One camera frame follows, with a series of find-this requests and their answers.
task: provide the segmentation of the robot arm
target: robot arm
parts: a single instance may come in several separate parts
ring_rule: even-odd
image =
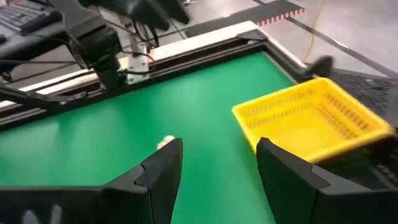
[[[103,86],[109,90],[124,83],[116,71],[120,64],[115,55],[121,45],[116,31],[101,15],[87,10],[100,6],[142,24],[162,30],[169,28],[169,19],[187,24],[189,17],[177,0],[49,0],[63,14],[70,50],[84,68],[93,68]]]

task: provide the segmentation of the keyboard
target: keyboard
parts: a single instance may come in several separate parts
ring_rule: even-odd
[[[0,25],[20,35],[28,34],[61,21],[62,15],[51,7],[19,2],[0,7]]]

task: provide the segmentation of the black metal frame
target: black metal frame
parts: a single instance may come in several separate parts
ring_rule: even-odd
[[[274,43],[268,41],[267,36],[259,30],[252,30],[215,44],[184,52],[150,64],[153,72],[150,78],[133,85],[123,85],[120,88],[104,90],[100,88],[100,81],[96,80],[84,85],[74,86],[53,95],[78,96],[55,106],[37,104],[37,99],[24,96],[27,99],[12,106],[0,109],[0,130],[13,128],[38,119],[60,114],[75,108],[81,108],[92,103],[145,88],[159,82],[170,80],[205,67],[217,65],[250,54],[264,52],[272,57],[297,83],[311,79],[316,73],[313,68],[303,69]]]

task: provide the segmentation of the striped tape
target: striped tape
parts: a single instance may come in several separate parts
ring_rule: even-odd
[[[286,18],[289,18],[289,17],[297,16],[299,14],[302,14],[302,13],[306,12],[306,11],[307,10],[305,10],[305,9],[297,9],[297,10],[294,10],[294,11],[286,12],[286,13],[281,14],[279,16],[274,16],[274,17],[266,19],[264,21],[257,22],[257,26],[265,26],[265,25],[271,24],[273,22],[281,21],[282,19],[286,19]]]

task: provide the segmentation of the small white object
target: small white object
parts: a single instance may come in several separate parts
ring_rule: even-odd
[[[157,150],[162,149],[163,146],[167,145],[170,141],[173,141],[175,139],[174,136],[168,135],[163,138],[163,140],[157,145]]]

